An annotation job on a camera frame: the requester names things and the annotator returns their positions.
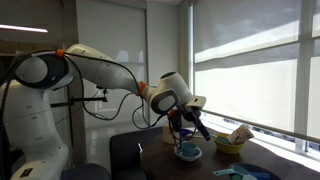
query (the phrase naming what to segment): bowl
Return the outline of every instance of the bowl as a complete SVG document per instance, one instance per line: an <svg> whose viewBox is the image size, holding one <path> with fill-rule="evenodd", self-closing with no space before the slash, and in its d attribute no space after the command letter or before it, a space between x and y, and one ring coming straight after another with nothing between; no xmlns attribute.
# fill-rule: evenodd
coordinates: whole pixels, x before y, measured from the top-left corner
<svg viewBox="0 0 320 180"><path fill-rule="evenodd" d="M229 134L219 133L219 134L215 134L215 135L220 136L220 137L227 137ZM222 143L222 142L218 141L215 137L213 137L212 139L215 142L218 150L220 150L224 153L227 153L227 154L238 154L245 144L245 143L243 143L243 144L231 145L231 144Z"/></svg>

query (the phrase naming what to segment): blue object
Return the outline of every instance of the blue object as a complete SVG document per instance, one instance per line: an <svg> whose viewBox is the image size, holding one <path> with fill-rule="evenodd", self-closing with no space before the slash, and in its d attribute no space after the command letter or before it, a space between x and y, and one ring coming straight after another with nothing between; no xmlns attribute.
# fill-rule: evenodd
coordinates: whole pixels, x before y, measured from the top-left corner
<svg viewBox="0 0 320 180"><path fill-rule="evenodd" d="M228 169L214 171L213 173L216 176L223 176L223 175L227 175L227 174L239 174L239 175L243 176L245 174L249 174L249 171L247 171L246 169L244 169L240 166L233 165L233 166L230 166Z"/></svg>
<svg viewBox="0 0 320 180"><path fill-rule="evenodd" d="M252 176L257 178L258 180L271 180L269 173L262 173L262 172L250 172Z"/></svg>
<svg viewBox="0 0 320 180"><path fill-rule="evenodd" d="M216 140L218 140L221 143L232 145L228 138L217 136L217 135L211 135L211 136L216 138Z"/></svg>
<svg viewBox="0 0 320 180"><path fill-rule="evenodd" d="M190 133L192 133L192 131L190 131L189 129L181 129L180 136L184 138Z"/></svg>
<svg viewBox="0 0 320 180"><path fill-rule="evenodd" d="M195 161L199 159L202 156L202 151L200 148L197 148L197 153L192 157L185 157L182 155L181 149L178 149L178 147L174 147L174 153L183 161Z"/></svg>
<svg viewBox="0 0 320 180"><path fill-rule="evenodd" d="M191 142L183 142L181 144L181 152L185 157L193 157L198 153L198 147L196 144Z"/></svg>

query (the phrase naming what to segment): table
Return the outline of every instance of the table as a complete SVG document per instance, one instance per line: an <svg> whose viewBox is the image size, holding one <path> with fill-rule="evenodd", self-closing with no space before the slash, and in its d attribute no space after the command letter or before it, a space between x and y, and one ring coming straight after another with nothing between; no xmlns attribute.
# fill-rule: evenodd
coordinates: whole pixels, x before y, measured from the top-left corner
<svg viewBox="0 0 320 180"><path fill-rule="evenodd" d="M247 141L239 154L231 155L217 150L213 140L192 138L189 140L198 145L202 156L193 162L179 159L174 153L174 146L162 141L162 135L154 137L143 147L141 165L151 179L169 180L205 180L230 179L229 176L215 176L213 171L228 168L233 163L249 163L267 169L283 180L320 179L320 173L299 163L277 156L268 149Z"/></svg>

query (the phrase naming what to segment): black chair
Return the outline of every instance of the black chair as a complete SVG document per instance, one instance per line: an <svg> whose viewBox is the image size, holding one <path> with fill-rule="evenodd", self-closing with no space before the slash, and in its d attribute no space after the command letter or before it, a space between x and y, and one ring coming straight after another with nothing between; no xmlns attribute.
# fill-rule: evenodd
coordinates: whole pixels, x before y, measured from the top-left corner
<svg viewBox="0 0 320 180"><path fill-rule="evenodd" d="M62 172L60 180L111 180L111 175L104 167L88 163Z"/></svg>
<svg viewBox="0 0 320 180"><path fill-rule="evenodd" d="M141 169L138 143L143 148L152 137L161 133L162 127L155 127L112 136L109 144L112 179L147 179L147 175Z"/></svg>

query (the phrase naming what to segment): window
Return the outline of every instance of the window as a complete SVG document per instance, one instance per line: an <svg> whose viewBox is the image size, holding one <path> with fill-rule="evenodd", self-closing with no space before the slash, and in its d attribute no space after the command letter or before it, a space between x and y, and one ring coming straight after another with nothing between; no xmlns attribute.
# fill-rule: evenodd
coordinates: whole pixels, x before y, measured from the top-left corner
<svg viewBox="0 0 320 180"><path fill-rule="evenodd" d="M196 1L194 93L224 117L204 119L250 124L320 159L319 37L319 0Z"/></svg>

